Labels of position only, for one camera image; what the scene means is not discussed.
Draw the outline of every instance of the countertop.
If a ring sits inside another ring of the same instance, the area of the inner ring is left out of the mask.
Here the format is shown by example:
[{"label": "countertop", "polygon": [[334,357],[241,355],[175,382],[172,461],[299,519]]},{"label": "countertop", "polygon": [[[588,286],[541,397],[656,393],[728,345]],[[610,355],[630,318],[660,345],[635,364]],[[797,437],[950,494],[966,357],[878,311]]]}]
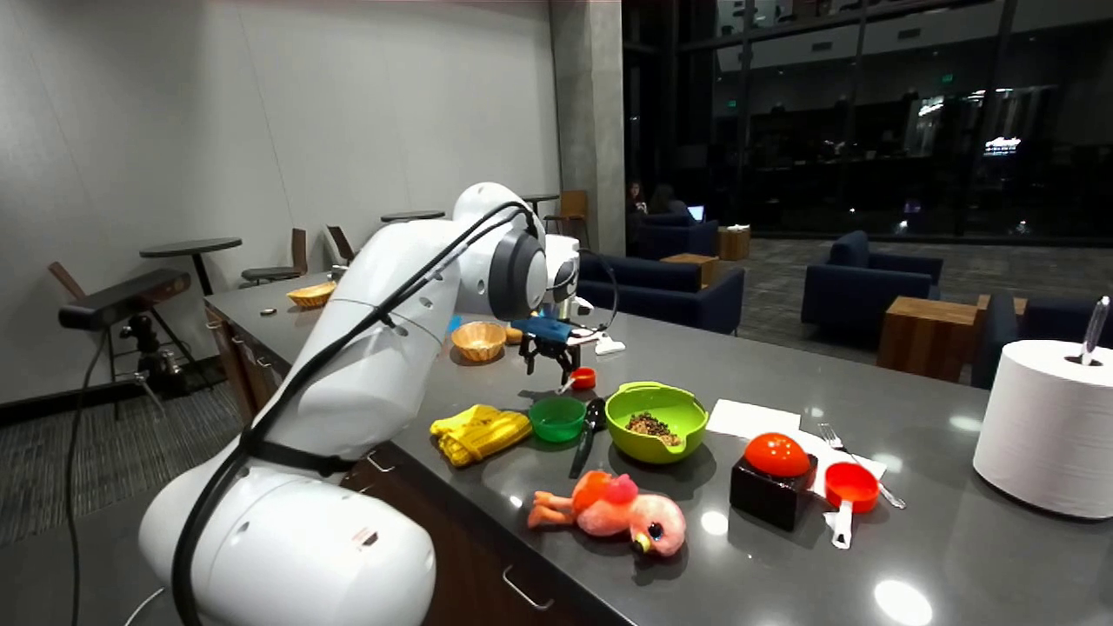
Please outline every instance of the countertop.
[{"label": "countertop", "polygon": [[[271,357],[291,361],[315,313],[291,311],[286,291],[310,281],[223,291],[210,305]],[[481,369],[442,357],[421,419],[391,449],[446,487],[449,500],[490,521],[502,542],[546,560],[627,624],[1113,624],[1113,524],[1034,512],[970,470],[988,393],[641,318],[618,318],[612,334],[627,350],[583,350],[603,393],[660,378],[691,390],[705,408],[744,401],[797,411],[808,433],[838,435],[851,451],[888,463],[885,483],[909,508],[885,506],[843,553],[817,508],[797,532],[732,508],[739,437],[708,435],[690,463],[646,470],[627,463],[603,433],[588,468],[630,472],[645,491],[674,499],[690,515],[685,553],[645,564],[627,542],[530,532],[522,506],[531,491],[569,491],[569,449],[517,447],[484,468],[449,470],[426,435],[430,419],[477,401],[525,411],[522,393],[558,390],[558,364],[539,361],[536,376],[525,376],[516,355]]]}]

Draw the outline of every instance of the cabinet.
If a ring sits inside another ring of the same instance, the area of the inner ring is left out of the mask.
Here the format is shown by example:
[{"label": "cabinet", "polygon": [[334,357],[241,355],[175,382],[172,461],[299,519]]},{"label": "cabinet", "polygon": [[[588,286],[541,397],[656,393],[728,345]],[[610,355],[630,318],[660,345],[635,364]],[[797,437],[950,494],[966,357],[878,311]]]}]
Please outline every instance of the cabinet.
[{"label": "cabinet", "polygon": [[[286,361],[274,361],[259,340],[210,305],[210,327],[219,345],[225,382],[237,408],[254,419],[283,382]],[[412,515],[437,550],[437,582],[427,626],[490,626],[490,624],[615,624],[588,596],[567,585],[530,550],[509,550],[506,529],[470,512],[470,500],[437,487],[427,470],[406,463],[394,447],[378,447],[344,477],[344,487],[365,491]]]},{"label": "cabinet", "polygon": [[349,487],[373,494],[398,512],[412,515],[437,550],[437,585],[427,626],[490,626],[490,624],[536,624],[536,626],[581,626],[618,624],[594,610],[573,585],[561,582],[546,564],[509,550],[490,521],[461,515],[419,477],[391,447],[378,447],[362,463]]}]

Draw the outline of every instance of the wall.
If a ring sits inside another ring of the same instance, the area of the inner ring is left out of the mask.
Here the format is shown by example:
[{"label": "wall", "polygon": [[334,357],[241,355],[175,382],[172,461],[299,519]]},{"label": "wall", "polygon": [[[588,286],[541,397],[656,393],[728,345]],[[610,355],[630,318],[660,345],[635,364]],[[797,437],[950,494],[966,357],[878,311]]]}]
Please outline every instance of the wall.
[{"label": "wall", "polygon": [[[56,325],[53,257],[101,290],[145,243],[234,233],[210,257],[234,290],[291,222],[325,267],[325,222],[481,177],[558,189],[541,0],[0,0],[0,405],[78,390],[95,350]],[[166,313],[217,350],[198,290]]]},{"label": "wall", "polygon": [[552,0],[561,189],[588,190],[588,250],[627,250],[624,3]]}]

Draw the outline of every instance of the table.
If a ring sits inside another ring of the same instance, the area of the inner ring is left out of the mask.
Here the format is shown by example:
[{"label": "table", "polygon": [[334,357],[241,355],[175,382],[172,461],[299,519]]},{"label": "table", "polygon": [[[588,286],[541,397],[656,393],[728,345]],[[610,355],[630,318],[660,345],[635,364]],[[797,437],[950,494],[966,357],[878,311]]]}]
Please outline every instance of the table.
[{"label": "table", "polygon": [[[259,355],[288,364],[315,321],[286,305],[288,290],[223,291],[210,305]],[[470,369],[446,355],[427,378],[421,419],[378,449],[398,457],[398,472],[414,477],[472,536],[495,539],[502,560],[531,558],[541,579],[590,596],[603,617],[624,624],[873,626],[896,624],[885,619],[890,596],[906,610],[930,610],[932,624],[946,626],[1113,624],[1113,524],[1040,515],[970,470],[983,390],[630,313],[612,334],[627,350],[604,357],[583,350],[603,393],[627,378],[666,378],[691,390],[705,408],[721,397],[779,411],[809,408],[824,413],[805,421],[809,433],[831,428],[849,449],[888,461],[888,487],[909,508],[880,508],[859,524],[851,550],[838,553],[829,532],[815,529],[817,512],[808,515],[809,524],[775,532],[732,508],[728,470],[741,457],[739,437],[708,435],[690,463],[645,470],[627,463],[603,433],[588,468],[627,470],[645,491],[672,494],[690,515],[685,558],[635,564],[624,542],[590,542],[576,532],[536,536],[522,524],[522,506],[539,487],[567,491],[573,451],[517,447],[457,472],[427,441],[427,421],[477,401],[525,408],[522,393],[558,386],[561,374],[551,361],[525,376],[517,357]]]},{"label": "table", "polygon": [[241,243],[242,243],[241,236],[175,239],[175,243],[160,243],[160,246],[144,246],[138,257],[191,257],[196,270],[198,270],[198,281],[203,281],[203,291],[213,295],[213,281],[210,281],[210,270],[206,270],[206,255],[210,250],[231,250],[231,246],[241,246]]},{"label": "table", "polygon": [[960,378],[976,348],[976,305],[896,295],[885,313],[878,364]]},{"label": "table", "polygon": [[721,257],[708,257],[708,255],[669,255],[660,257],[666,265],[695,265],[700,267],[700,290],[712,286],[717,281],[717,270],[721,270]]}]

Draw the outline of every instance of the red measuring cup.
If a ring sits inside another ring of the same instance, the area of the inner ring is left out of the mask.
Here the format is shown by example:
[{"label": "red measuring cup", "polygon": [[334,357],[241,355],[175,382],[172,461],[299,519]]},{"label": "red measuring cup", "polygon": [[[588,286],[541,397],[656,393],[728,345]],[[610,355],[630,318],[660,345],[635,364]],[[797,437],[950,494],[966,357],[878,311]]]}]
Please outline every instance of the red measuring cup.
[{"label": "red measuring cup", "polygon": [[829,483],[829,508],[838,508],[831,521],[831,532],[836,532],[831,542],[838,550],[849,550],[856,519],[878,508],[878,494],[880,494],[878,477],[859,463],[831,463],[824,472],[824,483]]}]

